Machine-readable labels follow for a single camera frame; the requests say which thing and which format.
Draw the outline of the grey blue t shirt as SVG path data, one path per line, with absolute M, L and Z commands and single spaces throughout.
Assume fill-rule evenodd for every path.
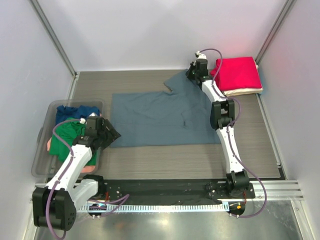
M 110 122 L 121 136 L 111 147 L 221 143 L 210 124 L 212 104 L 186 72 L 164 85 L 168 91 L 113 94 Z

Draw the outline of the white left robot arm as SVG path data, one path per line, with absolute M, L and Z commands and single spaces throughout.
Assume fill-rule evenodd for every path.
M 91 197 L 101 200 L 105 196 L 102 176 L 88 174 L 79 185 L 75 183 L 94 153 L 104 150 L 121 136 L 102 116 L 89 116 L 78 119 L 78 122 L 84 125 L 84 133 L 78 135 L 72 144 L 52 130 L 53 135 L 69 149 L 69 154 L 54 177 L 32 193 L 33 224 L 51 232 L 69 231 L 78 209 L 87 200 Z

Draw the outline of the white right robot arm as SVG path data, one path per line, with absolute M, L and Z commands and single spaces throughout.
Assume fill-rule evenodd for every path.
M 241 164 L 235 140 L 235 101 L 218 89 L 215 80 L 209 75 L 207 66 L 206 59 L 191 62 L 186 77 L 194 81 L 211 102 L 210 125 L 220 139 L 226 163 L 225 192 L 231 198 L 241 198 L 249 189 L 250 180 Z

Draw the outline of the clear plastic storage bin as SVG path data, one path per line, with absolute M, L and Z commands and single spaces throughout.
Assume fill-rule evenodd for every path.
M 43 126 L 38 134 L 37 148 L 31 168 L 31 173 L 36 178 L 51 178 L 62 165 L 56 155 L 51 155 L 47 151 L 47 143 L 52 137 L 52 131 L 56 125 L 56 115 L 62 112 L 60 109 L 57 109 L 60 106 L 76 109 L 79 109 L 80 106 L 95 107 L 103 114 L 105 103 L 102 99 L 92 98 L 55 100 L 49 104 Z

